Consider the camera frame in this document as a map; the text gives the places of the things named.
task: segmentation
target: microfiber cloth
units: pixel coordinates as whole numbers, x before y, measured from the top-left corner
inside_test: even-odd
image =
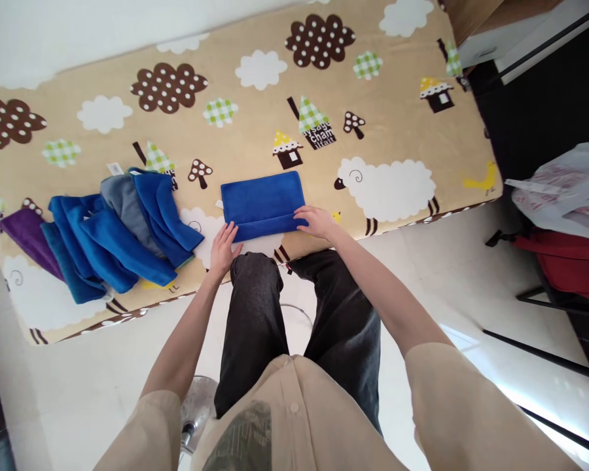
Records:
[[[135,167],[129,172],[153,240],[175,268],[185,265],[205,237],[179,219],[172,196],[172,178]]]
[[[100,282],[82,278],[76,271],[74,260],[67,250],[59,228],[55,222],[44,222],[41,230],[48,241],[48,246],[54,254],[63,274],[65,284],[70,290],[76,304],[102,299],[107,289]]]
[[[63,281],[57,259],[41,230],[43,223],[44,220],[40,215],[26,207],[1,219],[0,229],[6,232],[40,267]]]
[[[306,204],[299,174],[295,171],[221,185],[224,219],[238,226],[234,242],[295,231],[307,226],[294,219],[294,211]]]
[[[80,223],[80,227],[130,272],[162,287],[177,277],[170,262],[157,258],[146,250],[123,225],[113,209],[107,208],[90,216]]]
[[[77,273],[84,280],[104,280],[121,294],[129,291],[137,283],[139,277],[122,266],[116,257],[96,243],[80,226],[86,218],[105,208],[105,202],[99,194],[83,198],[54,196],[48,208],[52,211],[63,242],[75,261]],[[59,220],[67,223],[67,227],[59,224]],[[89,265],[90,271],[87,274],[90,276],[85,276],[81,271],[74,254],[81,256]]]
[[[166,256],[152,239],[130,174],[125,173],[103,180],[100,184],[100,194],[140,244],[157,258]]]

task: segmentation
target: brown polka dot cloud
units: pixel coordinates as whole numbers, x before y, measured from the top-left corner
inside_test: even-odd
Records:
[[[8,103],[0,100],[0,149],[5,148],[11,139],[26,144],[33,138],[33,131],[46,127],[46,120],[31,113],[22,100],[12,99]]]
[[[190,64],[182,63],[176,69],[167,63],[155,65],[153,70],[142,69],[137,82],[131,85],[131,93],[139,96],[139,106],[144,111],[160,108],[172,114],[182,105],[191,108],[196,93],[207,88],[207,79],[194,72]]]
[[[286,39],[286,49],[294,52],[294,62],[299,67],[313,64],[317,69],[329,67],[332,60],[345,60],[345,47],[355,41],[355,34],[342,20],[334,14],[327,21],[311,14],[306,23],[294,22],[291,33]]]

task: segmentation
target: red bag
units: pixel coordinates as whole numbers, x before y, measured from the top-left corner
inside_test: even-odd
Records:
[[[552,287],[589,299],[589,239],[535,229],[530,238],[518,235],[513,244],[537,254]]]

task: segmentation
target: cartoon print mattress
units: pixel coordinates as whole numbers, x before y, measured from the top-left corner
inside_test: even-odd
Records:
[[[224,222],[220,185],[296,170],[306,202],[354,238],[429,223],[501,195],[447,14],[435,0],[298,5],[0,88],[0,218],[52,196],[99,192],[112,172],[170,174],[181,220],[205,235],[159,287],[76,305],[67,286],[0,234],[24,334],[53,343],[193,293]],[[289,232],[245,251],[279,263],[326,248]]]

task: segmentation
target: person's left hand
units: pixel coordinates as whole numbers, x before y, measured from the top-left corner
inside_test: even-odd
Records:
[[[244,245],[240,244],[236,247],[235,252],[231,251],[231,244],[237,233],[238,226],[234,225],[232,221],[229,225],[225,224],[218,231],[216,237],[214,237],[214,242],[211,246],[211,268],[209,272],[213,272],[221,280],[231,268],[231,263],[233,263],[235,257],[240,255],[240,251]]]

